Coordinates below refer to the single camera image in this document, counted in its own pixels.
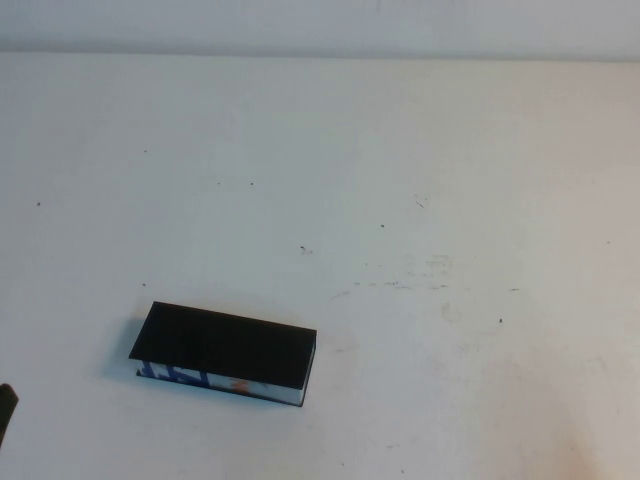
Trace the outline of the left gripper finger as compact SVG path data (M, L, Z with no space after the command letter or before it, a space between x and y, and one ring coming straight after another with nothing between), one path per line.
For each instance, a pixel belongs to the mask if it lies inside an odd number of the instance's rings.
M5 433L15 408L19 402L19 397L9 384L0 386L0 432Z

